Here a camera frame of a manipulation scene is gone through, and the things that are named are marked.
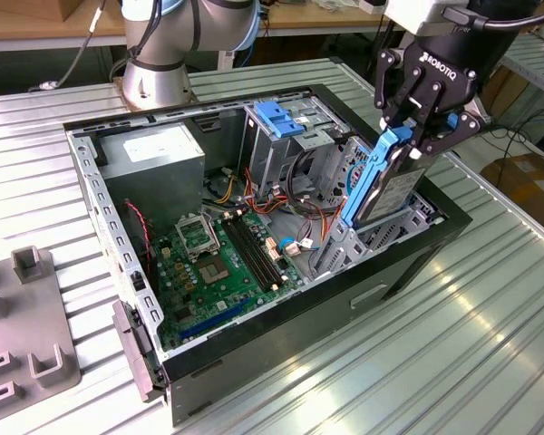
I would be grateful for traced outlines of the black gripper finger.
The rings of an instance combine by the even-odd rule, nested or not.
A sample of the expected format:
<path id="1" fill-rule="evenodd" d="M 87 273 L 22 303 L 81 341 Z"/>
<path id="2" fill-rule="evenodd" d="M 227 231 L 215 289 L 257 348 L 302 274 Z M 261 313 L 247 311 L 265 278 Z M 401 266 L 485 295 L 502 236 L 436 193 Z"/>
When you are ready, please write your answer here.
<path id="1" fill-rule="evenodd" d="M 482 132 L 491 123 L 488 115 L 463 110 L 434 117 L 423 126 L 416 124 L 409 144 L 433 157 Z"/>
<path id="2" fill-rule="evenodd" d="M 412 75 L 405 75 L 404 49 L 383 49 L 377 54 L 374 107 L 390 128 L 401 127 L 409 118 Z"/>

